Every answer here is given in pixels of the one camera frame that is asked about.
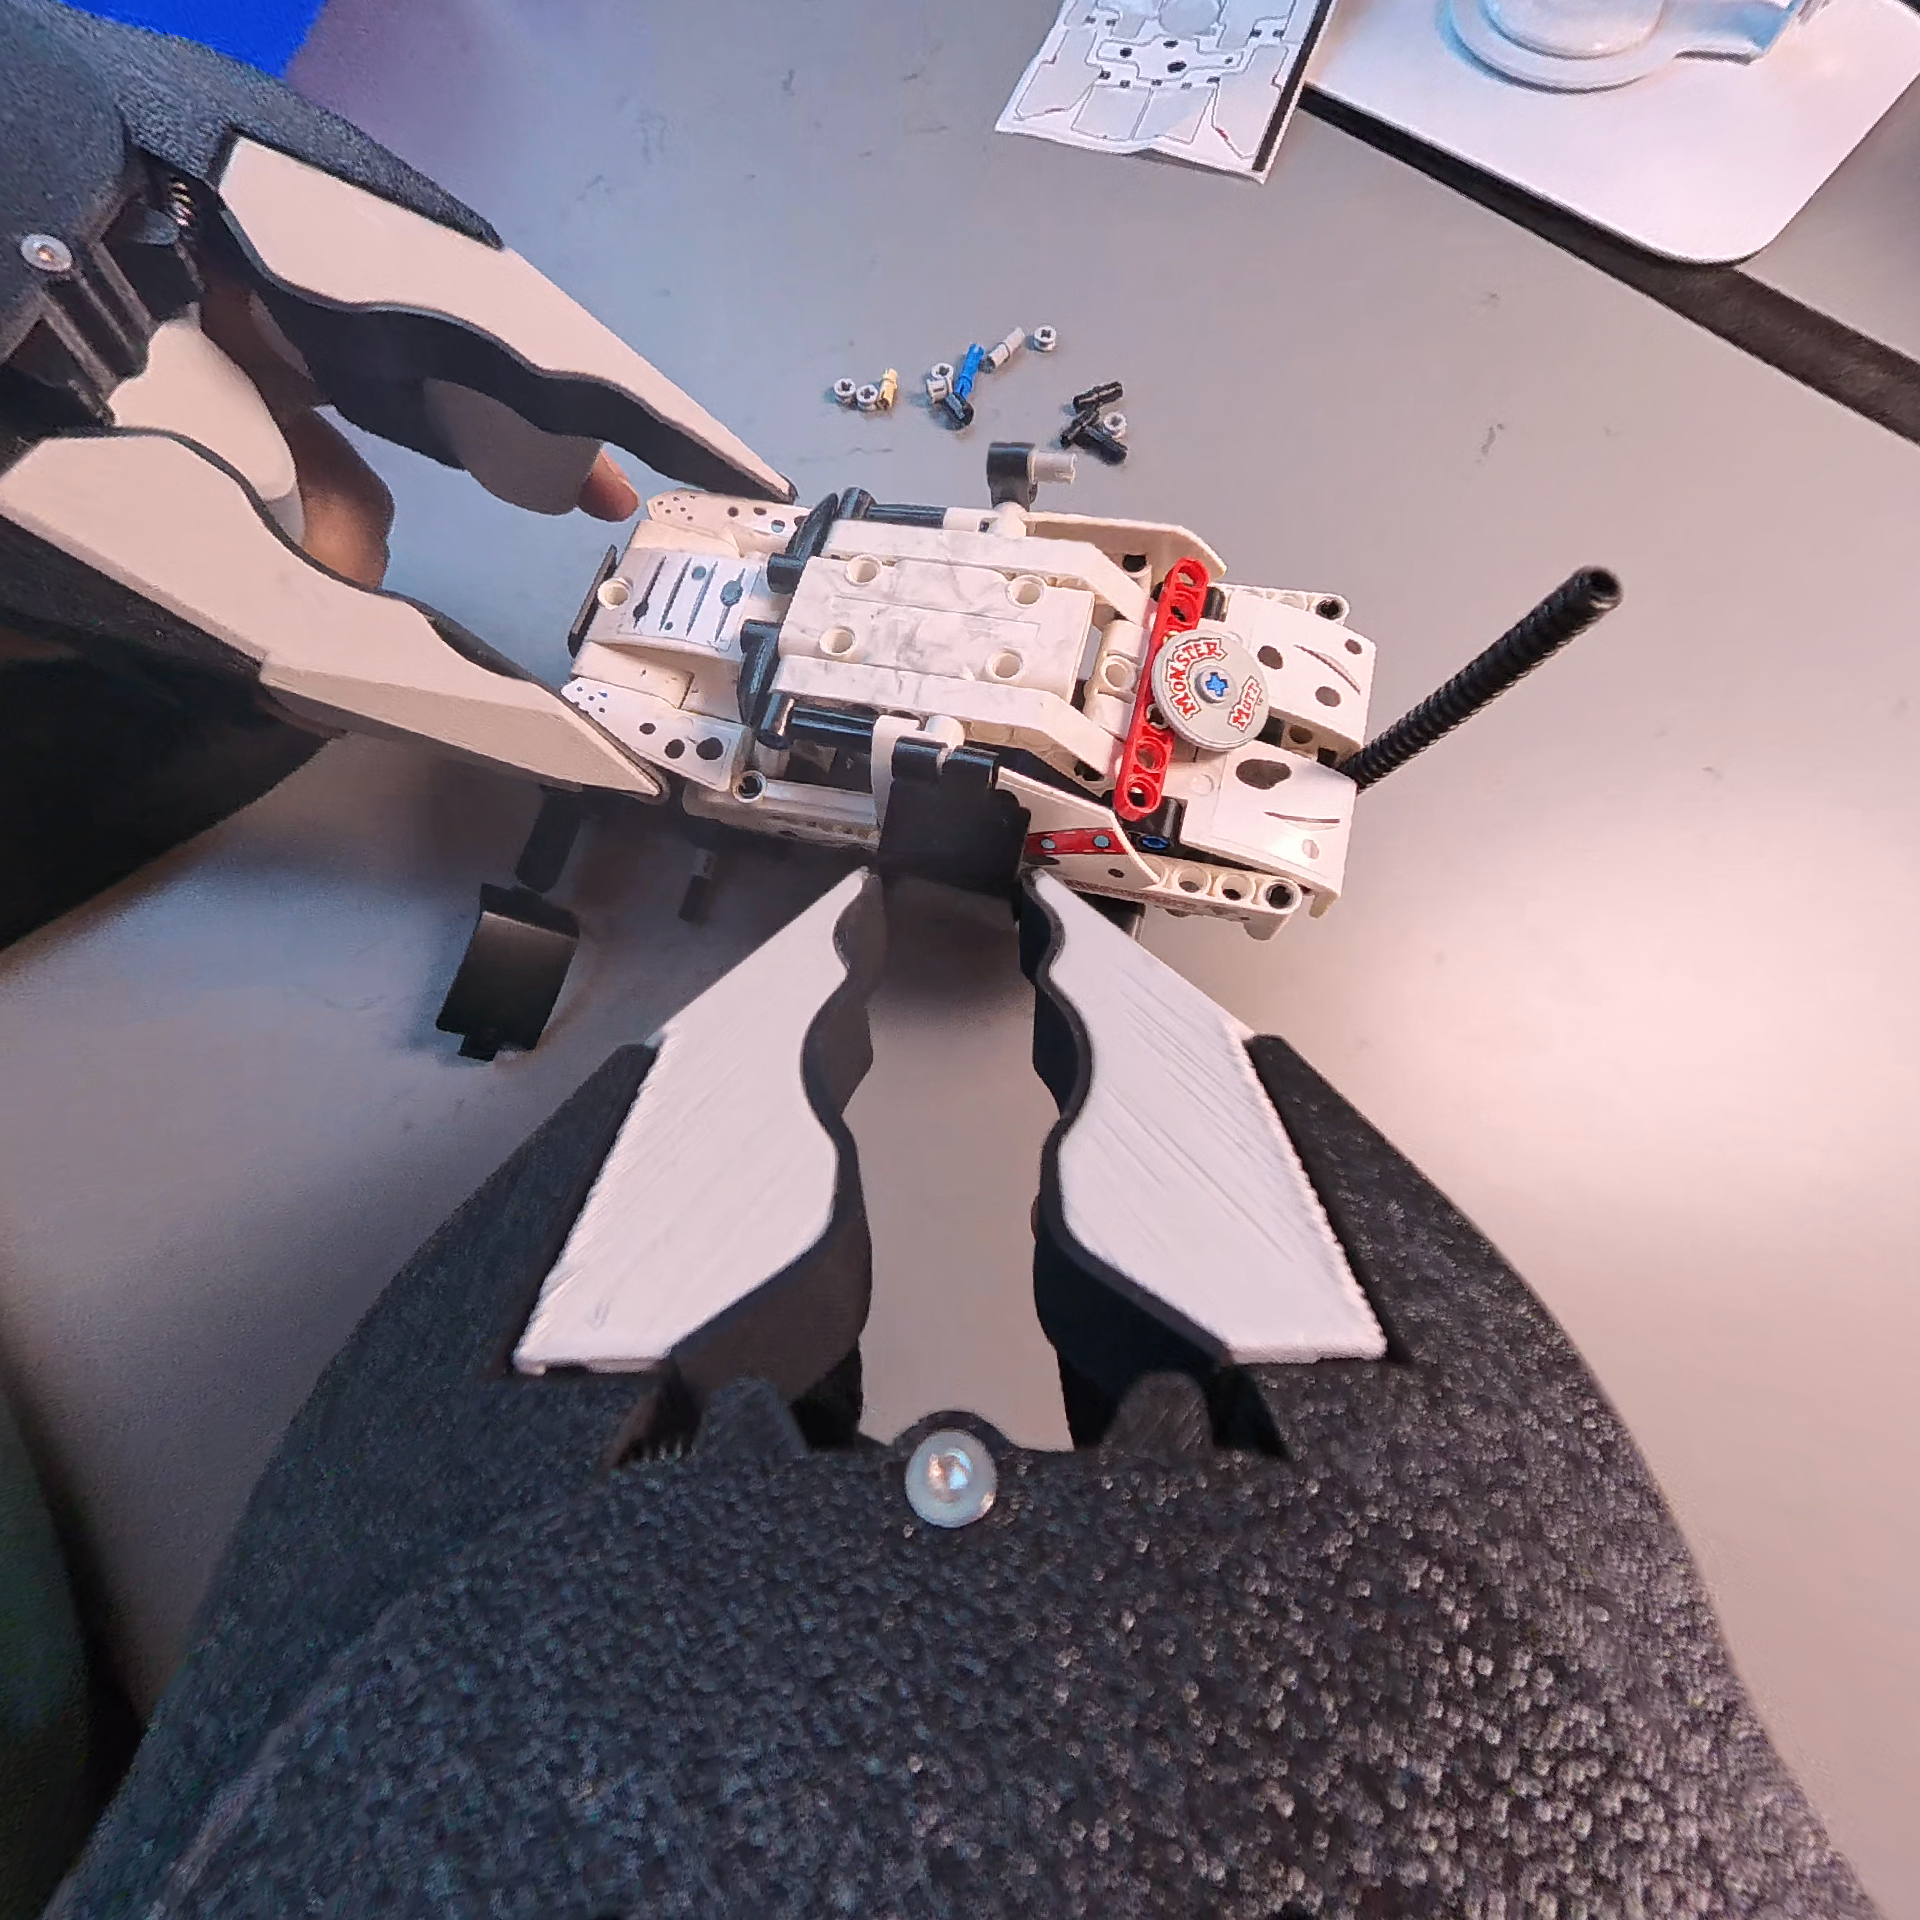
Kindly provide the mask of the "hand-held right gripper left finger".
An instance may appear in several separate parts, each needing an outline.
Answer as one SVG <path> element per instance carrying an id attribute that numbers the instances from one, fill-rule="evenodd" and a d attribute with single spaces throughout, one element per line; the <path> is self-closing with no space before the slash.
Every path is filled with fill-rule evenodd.
<path id="1" fill-rule="evenodd" d="M 654 1033 L 521 1374 L 817 1384 L 856 1350 L 872 1247 L 846 1106 L 879 960 L 879 879 L 852 874 Z"/>

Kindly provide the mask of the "cluster of small toy pins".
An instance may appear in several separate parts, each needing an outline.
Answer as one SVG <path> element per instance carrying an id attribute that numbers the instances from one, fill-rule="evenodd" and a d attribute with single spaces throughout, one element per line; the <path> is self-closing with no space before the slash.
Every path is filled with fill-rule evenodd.
<path id="1" fill-rule="evenodd" d="M 1013 327 L 997 342 L 973 344 L 956 361 L 934 361 L 918 378 L 918 407 L 933 423 L 950 432 L 967 431 L 976 419 L 980 388 L 990 388 L 1007 366 L 1022 360 L 1054 355 L 1060 344 L 1062 334 L 1052 322 Z M 886 368 L 872 380 L 841 376 L 822 388 L 822 396 L 847 412 L 882 416 L 902 404 L 911 386 L 897 368 Z M 1046 432 L 1057 448 L 1086 451 L 1113 466 L 1124 464 L 1130 447 L 1120 403 L 1121 385 L 1118 380 L 1092 383 L 1060 403 L 1060 419 Z"/>

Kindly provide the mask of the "black toy fender piece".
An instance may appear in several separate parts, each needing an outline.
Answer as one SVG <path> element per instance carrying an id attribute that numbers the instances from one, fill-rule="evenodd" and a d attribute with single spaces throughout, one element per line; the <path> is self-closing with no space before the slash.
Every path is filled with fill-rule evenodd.
<path id="1" fill-rule="evenodd" d="M 503 1047 L 533 1049 L 553 1016 L 581 943 L 572 912 L 529 887 L 486 883 L 478 923 L 437 1026 L 461 1035 L 461 1057 L 490 1060 Z"/>
<path id="2" fill-rule="evenodd" d="M 1009 900 L 1023 858 L 1026 808 L 997 786 L 997 758 L 900 737 L 879 820 L 885 880 L 922 879 Z"/>

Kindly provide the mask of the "person's left hand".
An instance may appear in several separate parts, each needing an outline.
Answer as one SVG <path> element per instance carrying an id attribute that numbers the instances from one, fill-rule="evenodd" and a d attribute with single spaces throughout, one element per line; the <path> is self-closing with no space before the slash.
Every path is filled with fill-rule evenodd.
<path id="1" fill-rule="evenodd" d="M 303 554 L 357 586 L 378 588 L 394 518 L 386 482 L 322 419 L 320 399 L 302 383 L 290 399 L 273 399 L 272 409 L 294 460 Z M 623 521 L 639 505 L 598 442 L 545 435 L 504 403 L 457 383 L 430 378 L 420 386 L 418 423 L 486 491 L 527 512 L 585 510 L 600 521 Z"/>

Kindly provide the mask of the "white booklet stand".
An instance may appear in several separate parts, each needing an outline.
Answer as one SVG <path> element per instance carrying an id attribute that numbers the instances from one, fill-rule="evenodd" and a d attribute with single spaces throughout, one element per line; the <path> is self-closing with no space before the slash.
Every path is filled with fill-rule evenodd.
<path id="1" fill-rule="evenodd" d="M 1759 251 L 1917 74 L 1898 2 L 1346 2 L 1310 84 L 1692 263 Z"/>

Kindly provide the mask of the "white toy brick truck model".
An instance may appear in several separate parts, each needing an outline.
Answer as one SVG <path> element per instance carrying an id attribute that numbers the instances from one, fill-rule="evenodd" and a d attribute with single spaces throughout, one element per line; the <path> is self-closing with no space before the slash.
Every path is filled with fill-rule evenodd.
<path id="1" fill-rule="evenodd" d="M 997 758 L 1020 871 L 1256 940 L 1341 891 L 1357 793 L 1614 610 L 1586 568 L 1375 744 L 1330 593 L 1230 584 L 1182 526 L 660 494 L 561 694 L 686 817 L 878 856 L 900 737 Z"/>

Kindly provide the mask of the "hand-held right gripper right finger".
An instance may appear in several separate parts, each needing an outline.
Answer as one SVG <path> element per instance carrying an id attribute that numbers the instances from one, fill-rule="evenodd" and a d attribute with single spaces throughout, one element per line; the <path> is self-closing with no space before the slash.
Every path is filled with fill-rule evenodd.
<path id="1" fill-rule="evenodd" d="M 1036 1068 L 1060 1119 L 1040 1184 L 1056 1352 L 1129 1376 L 1124 1302 L 1234 1364 L 1381 1360 L 1388 1343 L 1256 1075 L 1252 1031 L 1044 874 L 1026 883 Z"/>

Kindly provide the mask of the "white sticker sheet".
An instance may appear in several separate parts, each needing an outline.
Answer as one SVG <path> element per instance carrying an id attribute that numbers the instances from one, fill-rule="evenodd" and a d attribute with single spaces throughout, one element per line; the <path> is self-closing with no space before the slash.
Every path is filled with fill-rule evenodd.
<path id="1" fill-rule="evenodd" d="M 1068 2 L 997 130 L 1266 182 L 1330 2 Z"/>

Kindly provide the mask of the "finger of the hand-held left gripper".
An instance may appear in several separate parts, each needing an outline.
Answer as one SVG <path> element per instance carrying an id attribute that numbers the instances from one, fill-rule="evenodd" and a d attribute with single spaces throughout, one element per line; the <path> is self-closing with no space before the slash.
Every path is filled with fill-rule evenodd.
<path id="1" fill-rule="evenodd" d="M 217 191 L 279 331 L 368 432 L 466 472 L 418 423 L 434 378 L 687 487 L 793 499 L 775 466 L 524 256 L 248 138 Z"/>
<path id="2" fill-rule="evenodd" d="M 231 644 L 292 714 L 542 784 L 638 800 L 664 792 L 553 691 L 461 656 L 418 607 L 313 563 L 245 481 L 182 440 L 48 440 L 4 475 L 1 507 L 140 607 Z"/>

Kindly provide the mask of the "blue plastic bag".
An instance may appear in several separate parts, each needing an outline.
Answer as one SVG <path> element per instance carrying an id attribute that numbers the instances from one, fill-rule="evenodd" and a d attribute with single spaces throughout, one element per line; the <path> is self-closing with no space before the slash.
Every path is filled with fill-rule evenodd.
<path id="1" fill-rule="evenodd" d="M 82 0 L 72 7 L 200 44 L 280 81 L 326 6 L 322 0 Z"/>

